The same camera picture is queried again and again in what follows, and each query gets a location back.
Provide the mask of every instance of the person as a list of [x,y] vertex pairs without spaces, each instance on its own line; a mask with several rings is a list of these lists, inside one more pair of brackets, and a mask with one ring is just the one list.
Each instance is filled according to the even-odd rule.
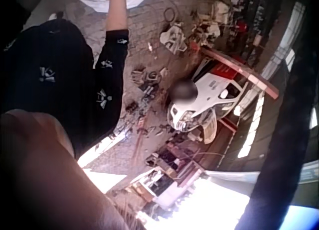
[[87,146],[118,121],[127,29],[126,0],[110,0],[106,43],[95,69],[81,32],[63,19],[22,32],[6,48],[0,119],[4,228],[137,229],[134,218],[122,217],[77,164]]
[[23,31],[2,54],[1,113],[24,110],[55,125],[78,160],[119,120],[128,43],[126,0],[110,0],[95,69],[92,49],[71,22],[58,18]]

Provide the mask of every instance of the car headlight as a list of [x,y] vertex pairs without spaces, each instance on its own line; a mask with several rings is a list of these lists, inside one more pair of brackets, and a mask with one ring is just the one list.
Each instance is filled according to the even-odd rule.
[[188,121],[191,119],[191,116],[195,113],[195,111],[186,111],[185,114],[182,116],[182,121]]

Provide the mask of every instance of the white car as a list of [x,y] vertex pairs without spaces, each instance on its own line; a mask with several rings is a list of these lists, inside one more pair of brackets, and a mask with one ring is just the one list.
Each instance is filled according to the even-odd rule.
[[176,130],[189,132],[204,129],[205,143],[211,143],[217,131],[217,120],[228,115],[243,96],[248,82],[230,67],[216,60],[205,58],[192,80],[198,96],[188,105],[171,103],[168,107],[168,123]]

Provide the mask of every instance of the black shirt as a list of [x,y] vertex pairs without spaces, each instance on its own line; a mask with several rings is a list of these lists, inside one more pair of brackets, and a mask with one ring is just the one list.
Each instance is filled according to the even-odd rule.
[[47,113],[66,130],[78,159],[115,128],[122,105],[128,30],[106,32],[96,68],[80,30],[63,19],[22,32],[4,52],[1,113]]

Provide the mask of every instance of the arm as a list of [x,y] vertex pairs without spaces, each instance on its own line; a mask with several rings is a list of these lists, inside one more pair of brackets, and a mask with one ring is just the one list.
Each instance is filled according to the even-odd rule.
[[110,0],[106,30],[128,29],[126,0]]
[[9,179],[4,186],[43,229],[127,229],[114,206],[30,113],[2,115],[1,140],[1,176]]
[[95,66],[95,92],[92,97],[94,131],[88,136],[92,140],[87,144],[88,147],[108,136],[119,120],[128,43],[126,0],[110,0],[105,45]]

